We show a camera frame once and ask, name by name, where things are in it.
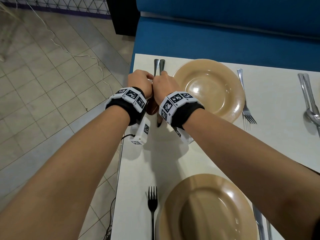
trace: person's left hand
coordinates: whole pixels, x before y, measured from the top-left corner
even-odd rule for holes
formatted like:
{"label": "person's left hand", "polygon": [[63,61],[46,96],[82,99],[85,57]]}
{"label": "person's left hand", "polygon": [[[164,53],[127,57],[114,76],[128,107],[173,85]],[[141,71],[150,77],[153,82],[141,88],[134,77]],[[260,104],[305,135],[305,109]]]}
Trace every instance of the person's left hand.
{"label": "person's left hand", "polygon": [[133,73],[128,75],[128,86],[140,88],[146,99],[152,95],[152,83],[148,80],[153,80],[154,76],[149,72],[143,70],[135,70]]}

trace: blue upholstered sofa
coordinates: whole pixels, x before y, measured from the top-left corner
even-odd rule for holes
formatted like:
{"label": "blue upholstered sofa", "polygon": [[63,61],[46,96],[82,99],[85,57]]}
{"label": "blue upholstered sofa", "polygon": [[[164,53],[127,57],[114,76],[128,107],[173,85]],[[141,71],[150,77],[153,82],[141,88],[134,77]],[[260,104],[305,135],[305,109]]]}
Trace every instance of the blue upholstered sofa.
{"label": "blue upholstered sofa", "polygon": [[320,0],[137,0],[136,53],[320,71]]}

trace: brown ceramic plate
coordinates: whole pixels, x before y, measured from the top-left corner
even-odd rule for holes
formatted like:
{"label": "brown ceramic plate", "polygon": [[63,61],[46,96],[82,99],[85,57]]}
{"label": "brown ceramic plate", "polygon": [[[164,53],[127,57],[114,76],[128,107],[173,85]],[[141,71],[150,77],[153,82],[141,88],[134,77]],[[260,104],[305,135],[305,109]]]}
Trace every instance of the brown ceramic plate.
{"label": "brown ceramic plate", "polygon": [[197,174],[169,194],[158,218],[157,240],[256,240],[253,211],[227,179]]}
{"label": "brown ceramic plate", "polygon": [[214,60],[193,60],[181,66],[173,77],[211,113],[231,123],[241,114],[245,93],[239,78],[225,65]]}

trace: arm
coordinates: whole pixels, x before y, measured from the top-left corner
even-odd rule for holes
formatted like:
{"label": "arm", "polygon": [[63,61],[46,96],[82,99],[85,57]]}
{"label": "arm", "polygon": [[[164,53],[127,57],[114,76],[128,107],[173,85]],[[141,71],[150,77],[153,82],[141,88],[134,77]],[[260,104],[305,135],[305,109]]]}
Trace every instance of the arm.
{"label": "arm", "polygon": [[[138,70],[128,85],[152,93]],[[130,122],[111,106],[74,134],[26,183],[0,215],[0,239],[78,239],[94,192]]]}
{"label": "arm", "polygon": [[[166,72],[153,86],[158,104],[181,91]],[[311,239],[320,217],[316,173],[206,110],[195,110],[183,128],[284,238]]]}

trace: table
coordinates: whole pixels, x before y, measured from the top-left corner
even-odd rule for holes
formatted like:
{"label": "table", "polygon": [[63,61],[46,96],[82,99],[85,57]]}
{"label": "table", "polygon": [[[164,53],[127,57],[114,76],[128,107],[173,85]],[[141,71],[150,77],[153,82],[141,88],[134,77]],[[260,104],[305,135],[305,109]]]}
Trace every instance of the table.
{"label": "table", "polygon": [[[153,74],[154,59],[165,59],[165,70],[171,76],[181,65],[190,61],[136,54],[133,70],[142,69]],[[297,74],[307,71],[223,64],[235,74],[238,68],[243,69],[248,107],[258,123],[252,125],[248,133],[291,159],[320,172],[320,138],[316,127],[302,117],[306,108]],[[320,72],[307,73],[315,102],[320,106]],[[156,128],[156,116],[148,118],[151,127],[144,146],[133,145],[127,138],[123,142],[111,240],[151,239],[151,214],[146,195],[149,186],[158,187],[161,207],[173,187],[191,175],[212,173],[227,178],[196,142],[185,145],[166,123]],[[242,116],[234,125],[243,129]],[[128,127],[125,134],[130,134],[131,130]],[[272,236],[274,240],[283,239],[274,228]]]}

